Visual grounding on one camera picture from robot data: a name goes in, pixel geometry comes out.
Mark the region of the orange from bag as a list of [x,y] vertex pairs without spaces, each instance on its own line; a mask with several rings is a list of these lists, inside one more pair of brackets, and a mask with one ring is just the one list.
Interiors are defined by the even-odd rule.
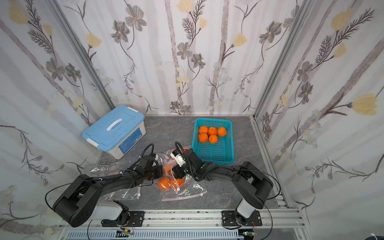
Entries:
[[218,142],[218,136],[217,135],[210,135],[209,136],[209,142],[210,144],[216,144]]

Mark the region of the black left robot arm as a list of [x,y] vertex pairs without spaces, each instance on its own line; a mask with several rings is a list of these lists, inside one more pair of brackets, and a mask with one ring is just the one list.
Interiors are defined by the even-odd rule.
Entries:
[[99,178],[84,174],[64,184],[68,188],[49,208],[71,227],[79,227],[90,219],[100,197],[162,177],[162,166],[156,160],[154,148],[154,144],[146,146],[139,159],[118,174]]

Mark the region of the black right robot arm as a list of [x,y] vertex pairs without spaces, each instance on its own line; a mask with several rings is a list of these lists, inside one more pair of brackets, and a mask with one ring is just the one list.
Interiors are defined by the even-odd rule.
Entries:
[[252,163],[243,162],[236,166],[222,166],[212,162],[203,162],[192,150],[185,150],[175,142],[176,150],[172,157],[177,165],[172,167],[176,179],[190,175],[196,182],[229,181],[239,191],[243,199],[256,209],[262,209],[277,180],[270,174],[258,170]]

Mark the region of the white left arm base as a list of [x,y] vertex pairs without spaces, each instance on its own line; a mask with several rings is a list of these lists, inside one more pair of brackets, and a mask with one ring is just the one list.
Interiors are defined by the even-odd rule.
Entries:
[[142,227],[145,211],[133,211],[121,202],[96,204],[89,221],[99,221],[103,227]]

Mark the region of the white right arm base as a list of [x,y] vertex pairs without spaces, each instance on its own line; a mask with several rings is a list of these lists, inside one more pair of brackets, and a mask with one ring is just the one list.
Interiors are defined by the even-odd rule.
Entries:
[[235,210],[222,211],[222,226],[229,230],[241,227],[260,227],[263,225],[260,212],[244,199]]

